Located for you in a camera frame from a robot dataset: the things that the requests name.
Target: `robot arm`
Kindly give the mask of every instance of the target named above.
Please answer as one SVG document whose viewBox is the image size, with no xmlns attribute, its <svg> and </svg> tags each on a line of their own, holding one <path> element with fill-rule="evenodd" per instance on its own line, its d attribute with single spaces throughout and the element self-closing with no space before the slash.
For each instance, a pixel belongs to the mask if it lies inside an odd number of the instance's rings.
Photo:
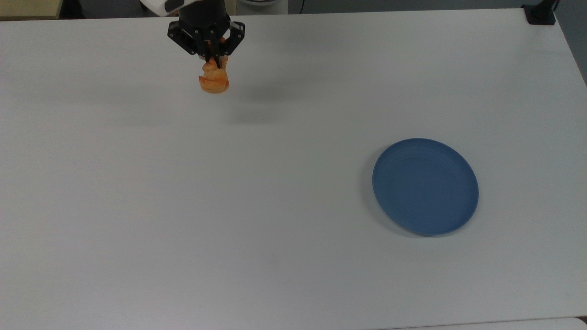
<svg viewBox="0 0 587 330">
<path fill-rule="evenodd" d="M 214 58 L 221 67 L 221 57 L 230 55 L 245 38 L 245 25 L 233 22 L 226 14 L 224 0 L 140 0 L 159 16 L 179 13 L 179 21 L 169 24 L 167 36 L 191 55 L 208 62 Z M 230 31 L 230 36 L 222 36 Z"/>
</svg>

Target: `floor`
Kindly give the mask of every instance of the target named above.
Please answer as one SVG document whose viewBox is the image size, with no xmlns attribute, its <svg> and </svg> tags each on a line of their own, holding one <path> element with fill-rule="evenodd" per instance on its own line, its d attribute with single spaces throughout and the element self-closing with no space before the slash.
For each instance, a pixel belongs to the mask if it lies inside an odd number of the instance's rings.
<svg viewBox="0 0 587 330">
<path fill-rule="evenodd" d="M 289 13 L 298 14 L 302 1 L 288 0 Z M 87 18 L 152 17 L 139 0 L 80 0 Z M 332 12 L 418 11 L 442 9 L 519 8 L 539 0 L 305 0 L 304 14 Z M 587 82 L 587 1 L 564 0 L 556 17 Z"/>
</svg>

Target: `table surface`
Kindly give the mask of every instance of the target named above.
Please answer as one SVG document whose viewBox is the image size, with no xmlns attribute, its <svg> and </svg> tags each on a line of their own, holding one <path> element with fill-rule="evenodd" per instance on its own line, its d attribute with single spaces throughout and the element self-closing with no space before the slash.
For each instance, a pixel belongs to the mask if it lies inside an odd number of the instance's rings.
<svg viewBox="0 0 587 330">
<path fill-rule="evenodd" d="M 207 95 L 171 20 L 0 23 L 2 328 L 587 314 L 587 88 L 558 25 L 242 16 L 231 87 Z M 411 137 L 477 175 L 457 232 L 410 234 L 375 202 L 377 156 Z"/>
<path fill-rule="evenodd" d="M 63 0 L 0 0 L 0 21 L 58 19 Z"/>
<path fill-rule="evenodd" d="M 587 330 L 578 318 L 534 319 L 529 321 L 490 322 L 461 325 L 407 328 L 412 330 Z"/>
</svg>

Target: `blue plate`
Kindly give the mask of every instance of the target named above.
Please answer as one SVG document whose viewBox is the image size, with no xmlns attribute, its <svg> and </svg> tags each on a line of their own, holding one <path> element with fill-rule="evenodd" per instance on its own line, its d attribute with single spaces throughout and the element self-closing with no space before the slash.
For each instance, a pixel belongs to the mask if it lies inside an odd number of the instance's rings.
<svg viewBox="0 0 587 330">
<path fill-rule="evenodd" d="M 467 161 L 429 139 L 403 140 L 387 148 L 373 169 L 373 191 L 393 221 L 421 235 L 459 229 L 479 200 L 477 179 Z"/>
</svg>

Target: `black clamp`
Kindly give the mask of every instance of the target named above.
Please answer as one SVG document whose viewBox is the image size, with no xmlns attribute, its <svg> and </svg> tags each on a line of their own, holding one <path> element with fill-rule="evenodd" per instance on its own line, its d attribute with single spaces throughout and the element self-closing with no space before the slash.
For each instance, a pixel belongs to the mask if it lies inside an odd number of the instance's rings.
<svg viewBox="0 0 587 330">
<path fill-rule="evenodd" d="M 220 57 L 231 55 L 245 38 L 245 25 L 230 20 L 223 0 L 194 2 L 179 9 L 179 14 L 179 21 L 169 24 L 169 38 L 189 54 L 198 54 L 206 62 L 214 58 L 218 68 L 222 67 Z M 230 36 L 223 40 L 222 36 L 228 30 Z"/>
</svg>

